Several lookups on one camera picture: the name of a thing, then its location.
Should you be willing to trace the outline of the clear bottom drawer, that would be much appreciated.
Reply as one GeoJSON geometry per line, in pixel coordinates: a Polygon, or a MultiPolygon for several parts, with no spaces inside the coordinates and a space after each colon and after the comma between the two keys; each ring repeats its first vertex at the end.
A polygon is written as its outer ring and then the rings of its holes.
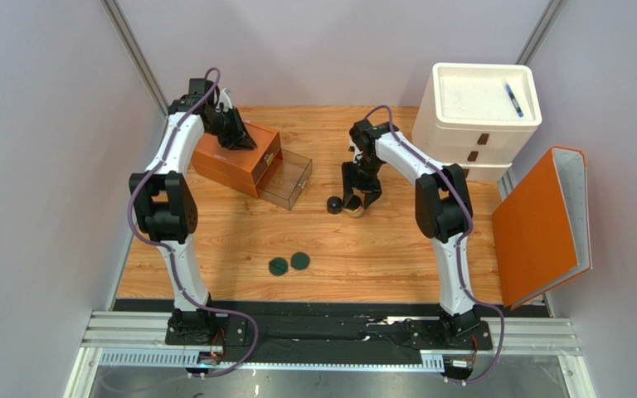
{"type": "Polygon", "coordinates": [[[259,198],[292,210],[312,171],[312,158],[281,149],[257,184],[259,198]]]}

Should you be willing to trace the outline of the orange drawer box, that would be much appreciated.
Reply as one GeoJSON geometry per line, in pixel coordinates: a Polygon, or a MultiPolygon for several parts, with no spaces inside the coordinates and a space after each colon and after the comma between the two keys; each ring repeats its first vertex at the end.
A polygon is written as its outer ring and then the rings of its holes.
{"type": "Polygon", "coordinates": [[[192,154],[191,165],[197,174],[242,192],[260,196],[260,182],[272,162],[283,157],[280,132],[246,119],[244,125],[257,147],[251,150],[223,148],[216,137],[203,134],[192,154]]]}

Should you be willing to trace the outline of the gold lid cream jar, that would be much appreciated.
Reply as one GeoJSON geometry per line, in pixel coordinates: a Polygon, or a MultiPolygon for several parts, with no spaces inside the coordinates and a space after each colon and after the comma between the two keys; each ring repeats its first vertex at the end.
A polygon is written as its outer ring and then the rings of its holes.
{"type": "Polygon", "coordinates": [[[362,197],[352,194],[343,202],[343,210],[352,218],[360,218],[365,213],[362,197]]]}

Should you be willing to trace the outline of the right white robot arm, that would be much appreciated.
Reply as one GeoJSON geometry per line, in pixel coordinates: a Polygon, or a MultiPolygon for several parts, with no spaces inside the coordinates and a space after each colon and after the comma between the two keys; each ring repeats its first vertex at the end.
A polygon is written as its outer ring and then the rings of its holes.
{"type": "Polygon", "coordinates": [[[470,288],[467,236],[473,230],[465,173],[457,164],[429,158],[389,123],[363,119],[350,129],[353,160],[342,165],[343,210],[361,216],[382,194],[381,166],[393,166],[415,188],[415,218],[430,240],[440,278],[440,335],[450,345],[480,322],[470,288]]]}

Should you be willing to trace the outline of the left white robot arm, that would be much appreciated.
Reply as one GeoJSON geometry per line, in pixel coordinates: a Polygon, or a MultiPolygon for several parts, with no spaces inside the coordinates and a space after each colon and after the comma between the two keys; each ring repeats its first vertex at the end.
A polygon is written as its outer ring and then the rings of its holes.
{"type": "Polygon", "coordinates": [[[171,277],[169,332],[205,342],[217,333],[217,311],[197,266],[197,206],[185,174],[205,133],[229,150],[254,150],[257,145],[218,79],[191,79],[188,92],[169,105],[168,116],[168,130],[153,161],[129,178],[126,216],[134,235],[158,248],[171,277]]]}

